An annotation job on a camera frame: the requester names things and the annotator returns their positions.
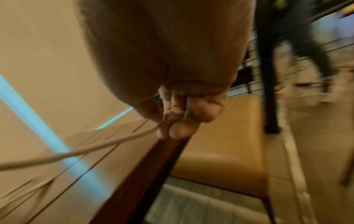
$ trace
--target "skin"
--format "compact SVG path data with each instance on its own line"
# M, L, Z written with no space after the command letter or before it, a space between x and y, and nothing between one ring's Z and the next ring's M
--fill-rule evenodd
M81 0L79 9L103 81L141 116L165 121L160 138L190 137L224 110L253 0Z

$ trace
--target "floor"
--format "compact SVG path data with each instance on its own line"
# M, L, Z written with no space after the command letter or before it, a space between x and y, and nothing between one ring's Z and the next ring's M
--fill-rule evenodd
M354 15L343 21L331 15L313 25L317 41L329 42L324 48L330 51L328 54L335 68L354 65L354 46L343 47L354 42L353 23ZM288 118L315 216L319 224L352 224L354 180L348 187L342 187L339 180L348 156L354 150L354 75L340 72L334 103L321 104L320 88L316 85L310 88L292 85L319 81L319 74L309 60L299 59L295 67L288 66L288 50L286 45L277 50L277 68L285 83L283 95Z
M270 196L278 223L300 224L281 135L267 135ZM145 217L148 224L268 224L259 199L169 178Z

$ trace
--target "dark wooden table edge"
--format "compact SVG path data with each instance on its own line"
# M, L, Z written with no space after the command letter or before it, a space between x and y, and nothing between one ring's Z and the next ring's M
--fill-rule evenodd
M140 202L129 215L127 221L123 223L127 224L140 224L143 223L144 217L147 214L150 206L154 202L157 194L162 188L164 182L168 178L171 170L173 169L175 163L177 162L179 156L181 155L183 149L187 145L189 139L176 140L159 140L154 147L149 151L149 153L144 157L143 161L132 171L132 174L122 183L121 187L123 189L129 189L129 186L136 184L137 178L143 175L144 168L155 158L156 152L167 149L169 147L174 148L171 155L163 163L162 169L160 169L154 176L152 182L149 184L148 188L145 190L143 196L140 198ZM116 191L111 198L102 206L95 217L90 221L90 224L98 223L121 223L120 221L115 222L112 214L117 214L119 206L122 206L120 197L124 195L125 192Z

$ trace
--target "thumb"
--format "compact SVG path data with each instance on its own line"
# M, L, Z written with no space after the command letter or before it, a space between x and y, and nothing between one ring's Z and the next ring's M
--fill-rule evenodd
M154 99L149 99L138 105L133 106L133 108L144 118L155 121L162 122L163 110L160 105Z

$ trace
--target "white cable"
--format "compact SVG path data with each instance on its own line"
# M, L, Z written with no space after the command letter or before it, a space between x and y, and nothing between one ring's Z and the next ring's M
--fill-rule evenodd
M21 169L21 168L26 168L26 167L31 167L31 166L39 166L47 163L53 163L56 161L60 161L65 158L69 157L75 157L79 155L84 155L90 152L94 152L100 149L103 149L105 147L111 146L111 145L116 145L119 143L127 142L130 140L134 140L137 138L141 138L143 136L149 135L151 133L154 133L160 125L157 125L154 128L148 129L146 131L138 132L138 133L133 133L129 135L123 135L119 138L112 139L109 141L104 141L104 142L98 142L86 147L81 147L73 152L66 152L66 153L60 153L60 154L55 154L52 156L44 157L44 158L38 158L38 159L29 159L29 160L24 160L24 161L15 161L15 162L8 162L8 163L0 163L0 172L5 171L5 170L13 170L13 169Z

